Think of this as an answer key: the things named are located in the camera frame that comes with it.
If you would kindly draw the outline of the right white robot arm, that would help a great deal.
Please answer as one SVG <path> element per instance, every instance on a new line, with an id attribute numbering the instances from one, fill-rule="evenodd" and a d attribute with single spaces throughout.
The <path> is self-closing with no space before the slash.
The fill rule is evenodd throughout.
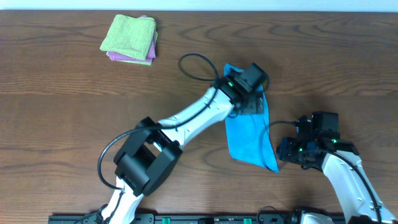
<path id="1" fill-rule="evenodd" d="M 330 181 L 346 223 L 397 223 L 363 169 L 359 151 L 352 141 L 340 138 L 338 114 L 316 111 L 291 123 L 297 137 L 283 138 L 278 158 L 316 169 Z"/>

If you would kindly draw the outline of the blue cloth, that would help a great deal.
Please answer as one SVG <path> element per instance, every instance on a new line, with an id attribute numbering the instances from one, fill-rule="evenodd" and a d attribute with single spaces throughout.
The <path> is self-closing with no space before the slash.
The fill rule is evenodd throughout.
<path id="1" fill-rule="evenodd" d="M 277 160 L 269 137 L 269 110 L 260 86 L 264 111 L 259 114 L 240 114 L 225 119 L 229 154 L 233 159 L 279 172 Z"/>

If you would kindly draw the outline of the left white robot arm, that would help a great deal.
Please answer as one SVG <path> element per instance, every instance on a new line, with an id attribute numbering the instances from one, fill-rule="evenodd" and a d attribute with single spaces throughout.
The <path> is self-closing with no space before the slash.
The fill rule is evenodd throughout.
<path id="1" fill-rule="evenodd" d="M 100 211 L 98 223 L 131 223 L 137 206 L 169 177 L 183 148 L 209 126 L 231 113 L 250 107 L 268 74 L 252 63 L 242 71 L 217 77 L 207 92 L 183 111 L 158 122 L 150 117 L 112 142 L 124 138 L 116 153 L 116 185 L 109 204 Z"/>

